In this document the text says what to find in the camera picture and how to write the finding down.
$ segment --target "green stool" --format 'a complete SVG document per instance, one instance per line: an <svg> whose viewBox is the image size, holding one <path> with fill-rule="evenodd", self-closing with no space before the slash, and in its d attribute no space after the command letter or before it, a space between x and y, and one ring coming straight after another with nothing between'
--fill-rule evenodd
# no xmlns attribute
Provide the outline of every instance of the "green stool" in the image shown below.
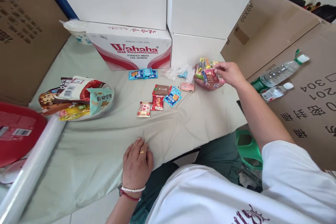
<svg viewBox="0 0 336 224"><path fill-rule="evenodd" d="M243 135L249 135L251 137L251 142L248 144L247 143L242 144L241 142L239 142L239 140L242 140ZM247 165L250 169L262 170L263 158L261 156L257 142L252 137L251 133L249 131L236 130L236 139L237 139L238 152L244 164ZM249 163L246 160L246 158L257 160L259 161L259 163L255 166Z"/></svg>

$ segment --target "white bottle cap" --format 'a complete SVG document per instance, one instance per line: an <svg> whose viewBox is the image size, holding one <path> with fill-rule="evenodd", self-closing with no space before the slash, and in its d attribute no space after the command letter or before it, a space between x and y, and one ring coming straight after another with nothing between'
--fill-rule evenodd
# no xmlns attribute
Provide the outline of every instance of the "white bottle cap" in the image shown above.
<svg viewBox="0 0 336 224"><path fill-rule="evenodd" d="M297 59L298 59L298 61L300 61L301 63L305 63L306 61L309 60L309 57L308 57L307 55L305 55L305 54L302 54L302 55L300 55Z"/></svg>
<svg viewBox="0 0 336 224"><path fill-rule="evenodd" d="M293 84L290 82L285 83L283 86L285 89L292 89L294 87Z"/></svg>

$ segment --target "table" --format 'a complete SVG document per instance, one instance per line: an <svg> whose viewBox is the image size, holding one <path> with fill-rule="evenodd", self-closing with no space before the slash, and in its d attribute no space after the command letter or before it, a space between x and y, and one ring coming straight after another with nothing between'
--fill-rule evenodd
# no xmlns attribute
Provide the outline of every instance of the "table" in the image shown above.
<svg viewBox="0 0 336 224"><path fill-rule="evenodd" d="M67 123L20 223L51 223L114 190L121 183L122 156L137 137L149 143L154 168L158 168L246 124L236 103L237 92L228 84L213 92L201 88L195 93L183 92L173 108L165 104L164 111L137 118L140 101L152 101L155 84L179 86L181 79L173 83L159 76L129 81L128 71L110 71L93 46L82 45L73 37L55 59L30 108L40 111L39 94L57 87L60 77L74 75L111 85L115 90L113 108L103 118Z"/></svg>

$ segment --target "red string bracelet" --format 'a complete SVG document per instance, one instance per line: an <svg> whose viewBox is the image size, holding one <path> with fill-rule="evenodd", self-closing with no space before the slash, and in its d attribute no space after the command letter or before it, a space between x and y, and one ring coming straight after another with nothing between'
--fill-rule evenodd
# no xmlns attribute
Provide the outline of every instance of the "red string bracelet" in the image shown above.
<svg viewBox="0 0 336 224"><path fill-rule="evenodd" d="M133 197L129 196L127 193L125 193L123 190L120 189L119 197L121 197L122 195L125 195L127 198L129 198L130 200L133 200L133 201L140 201L141 200L141 197L140 198L133 198Z"/></svg>

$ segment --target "left hand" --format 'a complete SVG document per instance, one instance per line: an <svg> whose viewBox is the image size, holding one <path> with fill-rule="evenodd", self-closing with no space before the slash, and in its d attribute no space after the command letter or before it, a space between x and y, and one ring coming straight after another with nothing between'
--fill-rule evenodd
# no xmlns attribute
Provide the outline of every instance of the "left hand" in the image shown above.
<svg viewBox="0 0 336 224"><path fill-rule="evenodd" d="M122 184L129 189L140 189L146 185L154 167L153 153L145 140L138 138L124 154Z"/></svg>

